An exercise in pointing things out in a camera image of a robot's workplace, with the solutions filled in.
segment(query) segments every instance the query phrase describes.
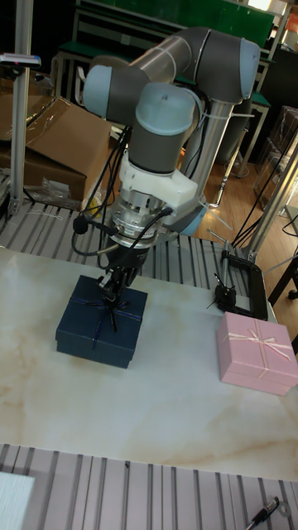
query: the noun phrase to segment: metal pole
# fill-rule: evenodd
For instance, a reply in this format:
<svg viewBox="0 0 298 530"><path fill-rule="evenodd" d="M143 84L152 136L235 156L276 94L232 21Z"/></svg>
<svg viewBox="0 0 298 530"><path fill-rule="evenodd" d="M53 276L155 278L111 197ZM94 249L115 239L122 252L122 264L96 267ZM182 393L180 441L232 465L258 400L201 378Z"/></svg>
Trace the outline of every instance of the metal pole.
<svg viewBox="0 0 298 530"><path fill-rule="evenodd" d="M30 55L33 0L17 0L15 52ZM22 205L26 114L29 87L29 68L16 78L13 84L12 104L12 161L11 161L11 200L9 214L16 214Z"/></svg>
<svg viewBox="0 0 298 530"><path fill-rule="evenodd" d="M252 236L250 243L245 249L245 253L250 261L254 261L257 252L260 250L262 243L267 236L278 211L285 206L289 191L294 184L295 178L298 175L298 144L288 161L286 169L284 170L279 184L276 187L274 194L269 200L264 214L261 218L257 229Z"/></svg>
<svg viewBox="0 0 298 530"><path fill-rule="evenodd" d="M199 195L204 193L209 174L233 111L233 104L214 101L204 138L204 145L192 180L198 184Z"/></svg>
<svg viewBox="0 0 298 530"><path fill-rule="evenodd" d="M274 41L273 41L272 47L270 49L270 53L268 55L268 60L272 60L272 57L273 57L274 52L276 50L277 44L281 40L281 36L282 36L282 34L284 32L284 29L286 27L286 23L287 23L289 15L290 15L290 11L291 11L291 5L288 3L288 5L286 6L285 13L282 16L281 23L280 23L280 25L278 27L278 30L276 32L276 35L274 37ZM260 92L260 90L262 88L262 84L264 83L264 80L266 78L268 68L269 68L269 65L265 66L265 68L264 68L264 70L262 72L261 78L260 78L260 80L259 80L259 82L257 84L257 92Z"/></svg>

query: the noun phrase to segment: wooden floor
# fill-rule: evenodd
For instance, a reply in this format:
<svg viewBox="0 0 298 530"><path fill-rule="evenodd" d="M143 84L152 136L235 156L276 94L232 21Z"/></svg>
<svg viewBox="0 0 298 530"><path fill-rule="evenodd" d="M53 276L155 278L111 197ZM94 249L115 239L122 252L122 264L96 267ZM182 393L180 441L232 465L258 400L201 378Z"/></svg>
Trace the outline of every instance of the wooden floor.
<svg viewBox="0 0 298 530"><path fill-rule="evenodd" d="M220 206L213 210L222 220L228 223L232 230L226 228L210 212L207 212L202 223L200 224L196 237L216 241L216 238L207 232L207 229L219 234L222 238L232 241L243 221L248 215L256 196L252 185L256 179L257 173L253 165L248 164L249 175L241 180L230 176L223 193ZM205 195L208 202L213 202L217 189L223 178L224 170L221 166L215 166L209 178L205 189ZM262 215L262 210L258 206L249 221L252 224ZM288 222L287 218L276 217L276 220L262 245L257 256L257 265L265 272L274 265L290 258L296 250L298 238L292 238L284 234L281 229ZM269 296L285 271L286 265L280 266L265 276L265 285L267 295ZM291 301L287 297L290 289L295 289L294 282L289 283L280 299L274 306L277 321L287 326L291 339L293 340L298 334L298 300Z"/></svg>

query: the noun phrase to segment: marble table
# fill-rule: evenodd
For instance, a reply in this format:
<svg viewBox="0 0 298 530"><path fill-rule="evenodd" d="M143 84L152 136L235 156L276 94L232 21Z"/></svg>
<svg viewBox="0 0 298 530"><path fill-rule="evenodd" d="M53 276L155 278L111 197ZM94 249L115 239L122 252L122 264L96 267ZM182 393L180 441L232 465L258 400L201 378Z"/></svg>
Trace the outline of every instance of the marble table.
<svg viewBox="0 0 298 530"><path fill-rule="evenodd" d="M0 248L0 443L298 480L298 391L221 383L211 291L138 277L148 292L128 370L55 351L94 267Z"/></svg>

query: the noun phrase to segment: cable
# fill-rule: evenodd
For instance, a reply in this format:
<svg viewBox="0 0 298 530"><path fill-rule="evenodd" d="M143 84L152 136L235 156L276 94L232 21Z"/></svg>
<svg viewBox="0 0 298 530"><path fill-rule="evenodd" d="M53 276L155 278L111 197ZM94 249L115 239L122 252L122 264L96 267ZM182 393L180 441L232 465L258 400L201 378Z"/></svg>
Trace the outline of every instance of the cable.
<svg viewBox="0 0 298 530"><path fill-rule="evenodd" d="M94 252L82 252L75 246L76 236L77 234L74 232L71 238L71 248L76 254L78 254L79 256L85 256L86 258L90 258L91 256L99 256L100 254L106 254L108 252L112 252L112 250L116 250L116 248L118 248L119 246L118 243L116 243L112 245L111 247L103 248L102 250L95 250Z"/></svg>
<svg viewBox="0 0 298 530"><path fill-rule="evenodd" d="M162 217L166 217L167 215L170 215L172 213L172 211L173 211L172 208L170 208L169 206L167 206L163 210L161 210L160 213L157 214L157 216L154 219L149 221L149 223L145 226L145 228L140 232L140 234L137 236L137 239L135 239L134 242L132 243L132 245L129 247L127 253L124 254L124 256L122 256L115 263L110 263L107 267L105 267L105 269L119 267L119 265L123 262L123 260L127 259L127 256L129 256L129 254L132 252L132 250L136 247L136 245L139 243L139 241L145 235L146 231L149 230L149 228L154 223L156 223L159 219L161 219Z"/></svg>
<svg viewBox="0 0 298 530"><path fill-rule="evenodd" d="M290 234L290 232L286 232L286 230L285 230L288 226L290 226L290 224L293 224L294 221L296 221L297 217L298 217L298 215L296 215L296 216L294 217L294 219L293 219L292 221L290 221L290 223L285 224L285 226L282 228L282 232L283 232L284 234L286 234L286 235L291 235L293 238L298 238L298 235L297 235L297 234Z"/></svg>
<svg viewBox="0 0 298 530"><path fill-rule="evenodd" d="M279 164L281 163L281 160L282 158L285 156L286 152L288 150L288 147L286 147L286 149L283 151L283 153L281 154L277 164L276 164L276 167L272 170L271 174L269 175L267 181L265 182L264 186L262 187L260 193L258 194L254 204L253 204L253 207L251 208L247 218L245 219L241 229L238 231L238 234L236 235L234 241L231 242L231 245L235 248L236 245L238 244L238 239L242 236L242 231L243 231L243 228L244 226L247 224L248 220L250 219L251 215L252 215L252 212L255 210L256 206L257 206L257 203L258 201L260 200L264 190L267 188L267 185L269 184L270 180L272 179L274 173L276 172L276 169L278 168Z"/></svg>
<svg viewBox="0 0 298 530"><path fill-rule="evenodd" d="M227 169L227 167L228 167L228 163L223 165L223 168L224 168L224 169ZM249 169L248 169L248 166L245 166L245 169L247 170L247 173L246 173L245 175L241 175L241 178L243 178L243 177L249 175ZM233 175L233 176L238 176L237 173L233 173L232 171L230 171L229 174L230 174L230 175Z"/></svg>
<svg viewBox="0 0 298 530"><path fill-rule="evenodd" d="M118 140L116 141L116 143L115 143L115 145L114 145L112 151L110 152L110 154L109 154L109 156L108 156L108 160L106 161L106 163L105 163L105 165L104 165L104 168L103 168L103 170L102 170L102 172L101 172L101 174L100 174L100 177L99 177L99 179L98 179L98 181L97 181L97 184L96 184L96 186L94 187L94 189L93 189L93 191L92 191L92 193L91 193L91 195L90 195L90 197L89 197L89 199L88 199L87 205L86 205L85 208L82 210L82 213L84 213L85 211L88 211L88 210L89 210L89 207L90 207L90 204L91 204L91 202L92 202L92 199L94 198L95 193L97 192L97 190L98 190L100 184L102 183L102 181L103 181L103 177L104 177L104 175L105 175L105 172L106 172L106 170L108 169L108 166L109 166L109 164L110 164L110 162L111 162L111 160L112 160L112 158L113 158L113 155L114 155L115 152L118 150L119 145L121 144L121 141L122 141L123 137L125 136L126 132L127 132L127 128L124 128L123 131L122 131L122 133L120 134Z"/></svg>
<svg viewBox="0 0 298 530"><path fill-rule="evenodd" d="M123 153L124 153L125 147L127 145L127 136L130 133L130 128L126 127L123 131L124 131L124 135L123 135L123 137L121 139L121 142L118 145L118 148L117 148L117 151L116 151L116 155L115 155L115 157L113 159L113 165L112 165L112 170L111 170L111 173L110 173L110 177L108 179L106 195L105 195L105 197L103 199L103 203L98 207L98 210L92 215L92 219L94 217L96 217L98 215L98 213L101 212L104 209L104 207L108 204L109 196L112 193L113 186L114 186L116 178L117 178L118 169L120 167L121 160L122 160L122 157L123 157Z"/></svg>
<svg viewBox="0 0 298 530"><path fill-rule="evenodd" d="M265 276L265 274L268 274L269 272L273 271L275 268L280 267L281 265L284 265L285 263L288 263L292 259L295 259L295 258L298 258L298 254L296 254L296 253L291 258L285 259L284 262L278 263L277 265L274 265L274 267L268 268L268 270L263 273L263 276Z"/></svg>

